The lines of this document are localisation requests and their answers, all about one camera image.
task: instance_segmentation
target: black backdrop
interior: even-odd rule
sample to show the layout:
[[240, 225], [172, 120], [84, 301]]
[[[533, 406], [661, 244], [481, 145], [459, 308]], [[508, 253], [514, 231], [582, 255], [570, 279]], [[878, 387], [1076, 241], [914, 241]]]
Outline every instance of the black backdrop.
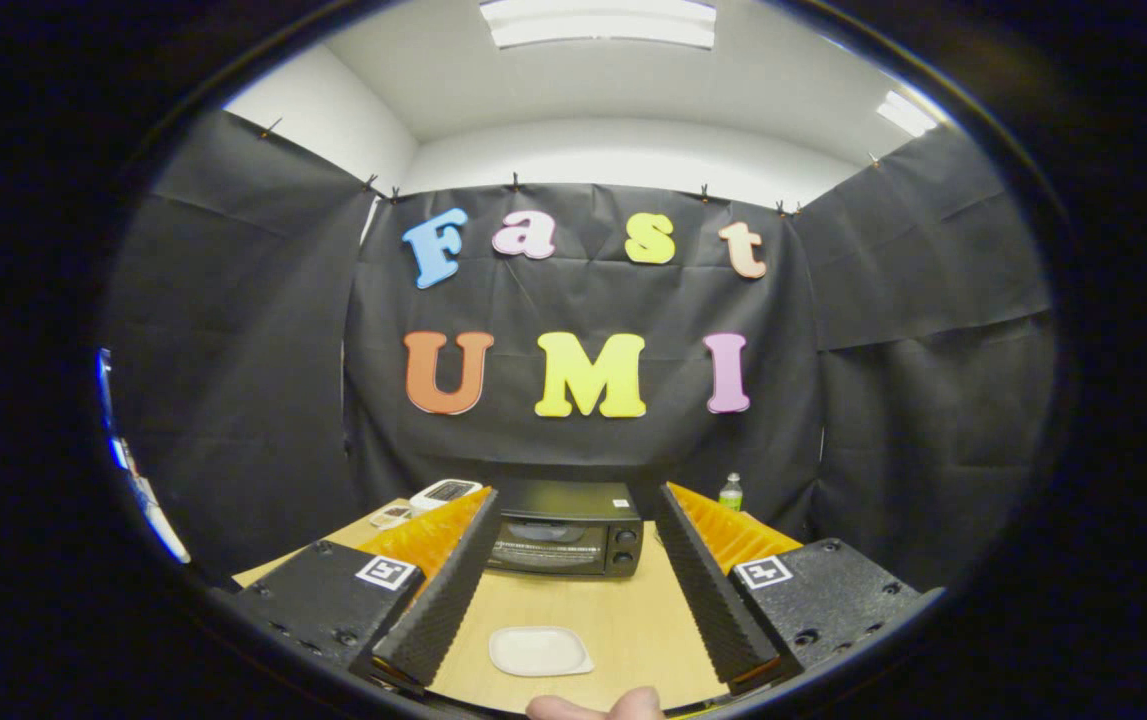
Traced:
[[[621, 480], [650, 518], [657, 484], [715, 495], [738, 471], [757, 518], [844, 538], [933, 587], [1027, 486], [1052, 391], [1050, 302], [1035, 238], [960, 133], [907, 142], [797, 217], [649, 188], [460, 188], [377, 202], [357, 251], [375, 196], [216, 114], [128, 229], [107, 306], [116, 410], [209, 577], [439, 478]], [[469, 218], [459, 269], [418, 288], [401, 236], [453, 208]], [[517, 210], [555, 220], [549, 258], [494, 250]], [[635, 213], [672, 220], [672, 260], [629, 259]], [[735, 222], [760, 234], [764, 277], [729, 265], [718, 230]], [[457, 336], [494, 336], [470, 410], [409, 401], [414, 331], [448, 337], [446, 392]], [[572, 332], [592, 360], [611, 334], [641, 336], [649, 410], [537, 416], [543, 332]], [[707, 410], [710, 332], [747, 337], [746, 413]]]
[[125, 233], [103, 342], [120, 432], [212, 578], [368, 509], [346, 482], [340, 338], [375, 195], [218, 111]]
[[[418, 290], [418, 265], [404, 232], [452, 208], [467, 211], [458, 273]], [[555, 252], [536, 260], [501, 255], [492, 234], [515, 210], [554, 218]], [[666, 216], [674, 258], [629, 259], [627, 219]], [[729, 266], [718, 230], [746, 222], [762, 235], [765, 277]], [[802, 534], [791, 501], [814, 477], [820, 397], [805, 259], [791, 224], [773, 210], [646, 188], [523, 186], [430, 191], [382, 202], [364, 238], [346, 323], [348, 417], [356, 439], [357, 493], [369, 504], [408, 496], [451, 477], [499, 486], [524, 478], [621, 480], [651, 516], [657, 483], [713, 495], [729, 471], [742, 475], [747, 509]], [[491, 332], [476, 406], [432, 415], [405, 394], [406, 332], [448, 337], [439, 388], [458, 388], [459, 332]], [[543, 332], [572, 332], [590, 359], [611, 334], [645, 341], [638, 377], [647, 410], [604, 418], [599, 410], [543, 418]], [[702, 337], [739, 332], [743, 413], [712, 414], [711, 357]]]
[[938, 127], [817, 197], [824, 460], [809, 518], [915, 587], [947, 584], [1021, 498], [1056, 343], [1037, 237], [981, 150]]

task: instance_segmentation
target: finger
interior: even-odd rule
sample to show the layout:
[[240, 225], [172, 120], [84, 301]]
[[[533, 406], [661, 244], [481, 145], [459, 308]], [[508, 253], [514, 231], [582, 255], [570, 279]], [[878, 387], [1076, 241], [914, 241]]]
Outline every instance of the finger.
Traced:
[[606, 720], [602, 712], [588, 710], [582, 705], [574, 705], [563, 697], [544, 696], [535, 697], [528, 702], [524, 715], [529, 720]]
[[646, 686], [624, 694], [606, 720], [664, 720], [664, 717], [656, 689]]

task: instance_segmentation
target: table surface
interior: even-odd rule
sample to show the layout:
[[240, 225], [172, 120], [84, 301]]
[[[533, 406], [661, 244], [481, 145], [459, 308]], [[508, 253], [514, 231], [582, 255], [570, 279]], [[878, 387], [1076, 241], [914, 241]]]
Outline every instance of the table surface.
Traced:
[[[368, 518], [390, 504], [325, 539], [348, 547], [368, 541], [381, 532]], [[248, 587], [294, 555], [297, 551], [245, 570], [234, 577], [235, 582]], [[489, 659], [490, 635], [500, 628], [536, 625], [577, 633], [595, 668], [554, 678], [521, 678], [498, 670]], [[650, 521], [645, 523], [640, 565], [631, 578], [553, 578], [485, 570], [462, 628], [428, 689], [473, 705], [523, 712], [540, 694], [557, 694], [578, 705], [608, 710], [623, 692], [640, 684], [657, 688], [663, 709], [728, 692], [715, 678], [697, 625]]]

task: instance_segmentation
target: white plate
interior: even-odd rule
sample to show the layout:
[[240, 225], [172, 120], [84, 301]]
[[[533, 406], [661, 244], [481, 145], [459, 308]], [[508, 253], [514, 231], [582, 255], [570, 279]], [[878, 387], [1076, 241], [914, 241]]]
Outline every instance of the white plate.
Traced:
[[489, 637], [489, 659], [509, 675], [545, 678], [595, 670], [582, 637], [569, 628], [502, 628]]

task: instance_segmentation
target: foam letter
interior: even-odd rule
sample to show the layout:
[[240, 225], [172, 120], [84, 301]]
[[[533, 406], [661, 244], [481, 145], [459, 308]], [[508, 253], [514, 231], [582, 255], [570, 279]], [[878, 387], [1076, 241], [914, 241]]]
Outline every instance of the foam letter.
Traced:
[[604, 391], [600, 414], [606, 418], [638, 418], [645, 414], [640, 400], [640, 351], [645, 349], [645, 338], [615, 334], [593, 365], [572, 332], [543, 334], [537, 346], [546, 351], [546, 389], [541, 401], [533, 407], [538, 415], [568, 418], [574, 407], [564, 398], [564, 386], [574, 393], [583, 415], [595, 409], [600, 391]]
[[751, 398], [742, 393], [742, 347], [746, 337], [735, 332], [709, 334], [702, 345], [711, 350], [711, 371], [715, 391], [707, 400], [711, 413], [741, 413], [751, 406]]
[[458, 228], [453, 225], [467, 222], [467, 213], [460, 208], [454, 208], [447, 213], [436, 216], [427, 222], [414, 225], [407, 233], [404, 233], [404, 242], [413, 246], [413, 256], [418, 258], [419, 290], [440, 282], [453, 273], [458, 273], [457, 260], [445, 258], [444, 252], [452, 255], [462, 252], [462, 236], [458, 234]]
[[409, 332], [404, 345], [409, 349], [408, 375], [404, 386], [413, 405], [427, 413], [458, 415], [470, 410], [479, 401], [485, 383], [485, 350], [492, 346], [489, 332], [462, 332], [458, 346], [462, 347], [462, 386], [458, 392], [440, 392], [435, 384], [435, 366], [440, 359], [440, 347], [448, 338], [439, 332]]
[[732, 224], [719, 232], [719, 236], [729, 243], [729, 264], [742, 277], [764, 277], [765, 266], [760, 260], [755, 259], [751, 246], [760, 244], [759, 234], [752, 233], [746, 224]]
[[635, 213], [627, 219], [627, 257], [635, 263], [661, 265], [674, 258], [674, 226], [666, 216]]
[[[528, 225], [521, 225], [528, 220]], [[555, 252], [555, 220], [537, 210], [518, 210], [504, 218], [504, 227], [494, 235], [494, 250], [505, 255], [529, 256], [533, 260], [551, 258]]]

